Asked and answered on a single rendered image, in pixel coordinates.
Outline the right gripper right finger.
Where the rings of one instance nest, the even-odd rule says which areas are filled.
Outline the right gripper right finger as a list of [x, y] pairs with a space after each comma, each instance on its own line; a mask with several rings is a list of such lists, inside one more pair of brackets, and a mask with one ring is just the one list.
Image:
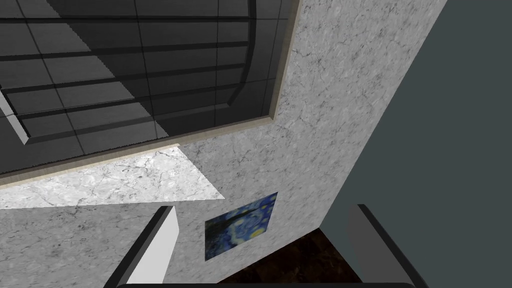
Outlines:
[[363, 282], [392, 283], [400, 288], [429, 288], [366, 205], [349, 208], [347, 230]]

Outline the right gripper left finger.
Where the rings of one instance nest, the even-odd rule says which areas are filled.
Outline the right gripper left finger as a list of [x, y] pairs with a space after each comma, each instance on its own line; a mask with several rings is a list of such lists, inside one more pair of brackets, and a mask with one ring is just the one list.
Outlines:
[[159, 207], [103, 288], [164, 288], [178, 235], [176, 208]]

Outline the dark glass window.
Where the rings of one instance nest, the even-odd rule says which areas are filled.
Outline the dark glass window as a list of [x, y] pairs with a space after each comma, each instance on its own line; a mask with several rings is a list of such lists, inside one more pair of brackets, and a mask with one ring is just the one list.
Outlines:
[[0, 0], [0, 189], [273, 121], [303, 0]]

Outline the blue swirl wall painting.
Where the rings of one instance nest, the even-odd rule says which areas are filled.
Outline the blue swirl wall painting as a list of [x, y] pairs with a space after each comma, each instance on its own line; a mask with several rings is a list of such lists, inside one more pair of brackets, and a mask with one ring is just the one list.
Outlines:
[[275, 192], [207, 220], [204, 259], [209, 261], [267, 231], [277, 196]]

